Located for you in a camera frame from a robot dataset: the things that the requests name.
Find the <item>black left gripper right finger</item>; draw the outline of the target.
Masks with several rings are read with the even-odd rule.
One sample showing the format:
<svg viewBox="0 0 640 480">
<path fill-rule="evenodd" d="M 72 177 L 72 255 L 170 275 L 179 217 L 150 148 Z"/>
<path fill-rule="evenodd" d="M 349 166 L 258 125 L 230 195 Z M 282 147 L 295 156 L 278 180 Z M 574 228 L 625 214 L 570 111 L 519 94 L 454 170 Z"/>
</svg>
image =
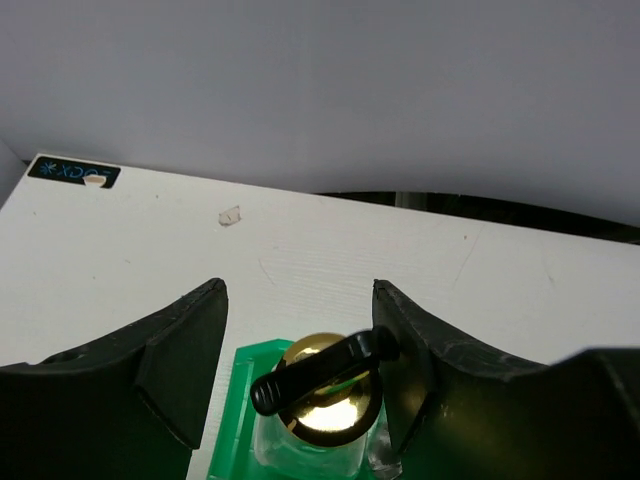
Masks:
<svg viewBox="0 0 640 480">
<path fill-rule="evenodd" d="M 593 348 L 544 365 L 425 311 L 386 280 L 372 320 L 399 357 L 381 365 L 406 479 L 635 479 L 639 352 Z"/>
</svg>

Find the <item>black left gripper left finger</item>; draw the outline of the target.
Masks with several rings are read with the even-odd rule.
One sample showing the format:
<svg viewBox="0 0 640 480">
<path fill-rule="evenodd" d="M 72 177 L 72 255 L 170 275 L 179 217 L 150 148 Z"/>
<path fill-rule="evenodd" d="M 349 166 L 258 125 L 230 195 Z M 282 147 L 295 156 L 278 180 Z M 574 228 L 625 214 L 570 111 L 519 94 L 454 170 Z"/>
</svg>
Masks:
<svg viewBox="0 0 640 480">
<path fill-rule="evenodd" d="M 38 364 L 1 370 L 5 479 L 183 479 L 203 438 L 225 283 Z"/>
</svg>

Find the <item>clear glass oil bottle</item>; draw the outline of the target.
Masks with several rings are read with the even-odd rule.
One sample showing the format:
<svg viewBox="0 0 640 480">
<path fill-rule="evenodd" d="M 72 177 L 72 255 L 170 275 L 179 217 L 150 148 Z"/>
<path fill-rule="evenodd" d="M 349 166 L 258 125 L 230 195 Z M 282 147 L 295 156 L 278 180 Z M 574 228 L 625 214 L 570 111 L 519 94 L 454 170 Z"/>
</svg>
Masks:
<svg viewBox="0 0 640 480">
<path fill-rule="evenodd" d="M 249 390 L 253 452 L 288 479 L 354 479 L 383 406 L 380 366 L 398 358 L 386 327 L 292 343 Z"/>
</svg>

